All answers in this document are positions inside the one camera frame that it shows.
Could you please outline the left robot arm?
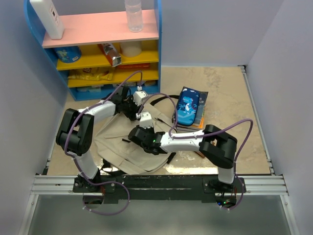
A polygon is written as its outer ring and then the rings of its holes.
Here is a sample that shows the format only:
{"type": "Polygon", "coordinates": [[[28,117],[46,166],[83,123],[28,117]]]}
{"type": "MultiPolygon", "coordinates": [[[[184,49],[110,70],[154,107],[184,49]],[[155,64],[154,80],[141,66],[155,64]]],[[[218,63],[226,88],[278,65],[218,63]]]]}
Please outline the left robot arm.
{"type": "Polygon", "coordinates": [[[94,163],[90,147],[94,125],[106,118],[123,113],[135,120],[139,106],[135,104],[131,89],[122,86],[98,103],[84,109],[67,109],[63,115],[56,143],[70,156],[79,174],[75,179],[78,187],[96,192],[101,188],[100,170],[94,163]]]}

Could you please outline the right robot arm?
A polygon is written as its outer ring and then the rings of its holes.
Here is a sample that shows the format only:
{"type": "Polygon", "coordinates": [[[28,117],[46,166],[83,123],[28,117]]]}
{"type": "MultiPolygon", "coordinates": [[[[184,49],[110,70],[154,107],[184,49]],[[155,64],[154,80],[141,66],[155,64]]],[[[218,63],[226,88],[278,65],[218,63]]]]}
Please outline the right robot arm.
{"type": "Polygon", "coordinates": [[[214,125],[193,133],[155,132],[153,128],[140,126],[133,128],[128,139],[142,147],[146,153],[158,155],[178,151],[202,153],[218,167],[218,187],[230,192],[235,187],[234,159],[237,139],[214,125]]]}

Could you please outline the brown leather wallet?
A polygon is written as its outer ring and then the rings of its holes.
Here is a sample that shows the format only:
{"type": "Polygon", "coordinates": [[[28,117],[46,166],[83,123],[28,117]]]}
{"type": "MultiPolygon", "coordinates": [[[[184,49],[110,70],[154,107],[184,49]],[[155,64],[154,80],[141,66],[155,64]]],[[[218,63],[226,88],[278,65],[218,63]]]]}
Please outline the brown leather wallet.
{"type": "Polygon", "coordinates": [[[199,155],[202,158],[205,158],[205,156],[201,152],[196,152],[197,155],[199,155]]]}

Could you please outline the beige canvas backpack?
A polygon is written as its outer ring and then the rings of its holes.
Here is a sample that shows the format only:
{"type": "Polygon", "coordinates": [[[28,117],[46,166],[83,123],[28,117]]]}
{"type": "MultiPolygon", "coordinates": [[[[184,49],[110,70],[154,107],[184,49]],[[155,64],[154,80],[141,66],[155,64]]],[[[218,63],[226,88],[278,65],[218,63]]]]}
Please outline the beige canvas backpack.
{"type": "Polygon", "coordinates": [[[105,161],[129,175],[151,174],[169,163],[175,153],[153,155],[128,140],[138,121],[119,113],[105,120],[94,137],[97,153],[105,161]]]}

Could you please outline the blue dinosaur pencil case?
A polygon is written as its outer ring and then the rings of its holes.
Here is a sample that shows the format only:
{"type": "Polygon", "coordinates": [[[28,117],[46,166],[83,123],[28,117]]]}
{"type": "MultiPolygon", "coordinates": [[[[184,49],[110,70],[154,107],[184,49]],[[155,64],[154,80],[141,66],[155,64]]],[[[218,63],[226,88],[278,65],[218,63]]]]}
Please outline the blue dinosaur pencil case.
{"type": "Polygon", "coordinates": [[[200,92],[183,87],[177,103],[177,123],[182,126],[191,126],[196,118],[200,92]]]}

